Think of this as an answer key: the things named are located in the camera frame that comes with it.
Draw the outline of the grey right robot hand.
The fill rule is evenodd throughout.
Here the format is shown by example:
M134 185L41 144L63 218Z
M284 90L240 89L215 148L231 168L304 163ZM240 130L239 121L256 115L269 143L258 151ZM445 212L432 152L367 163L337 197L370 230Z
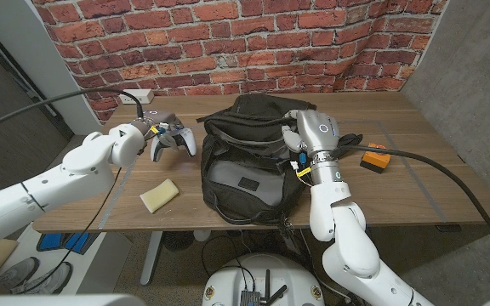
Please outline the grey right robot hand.
M284 118L296 120L297 131L287 125L282 126L282 136L286 146L295 153L305 151L309 158L323 151L332 151L339 142L337 122L317 110L290 110Z

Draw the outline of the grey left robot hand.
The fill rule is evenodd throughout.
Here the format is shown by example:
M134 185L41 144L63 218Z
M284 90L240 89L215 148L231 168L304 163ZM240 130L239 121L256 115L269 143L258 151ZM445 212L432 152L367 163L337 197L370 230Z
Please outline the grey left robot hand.
M164 148L178 150L176 136L184 128L184 125L173 112L145 110L144 119L156 129L156 132L151 132L153 138L151 146L153 148L157 147L156 142L158 142Z

